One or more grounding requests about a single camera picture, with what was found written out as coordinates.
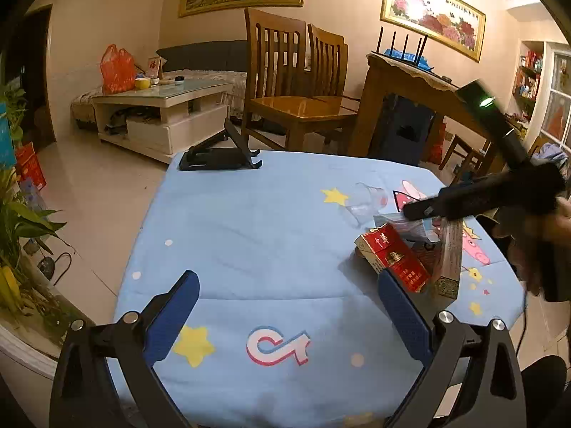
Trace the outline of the person's hand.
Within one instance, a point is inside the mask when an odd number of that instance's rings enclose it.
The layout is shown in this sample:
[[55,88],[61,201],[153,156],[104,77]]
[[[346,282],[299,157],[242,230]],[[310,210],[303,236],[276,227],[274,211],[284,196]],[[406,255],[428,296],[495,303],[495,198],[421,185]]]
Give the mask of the person's hand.
[[509,238],[508,259],[533,295],[546,291],[549,275],[570,274],[570,200],[553,199],[533,207],[526,199],[503,195],[497,201],[496,239]]

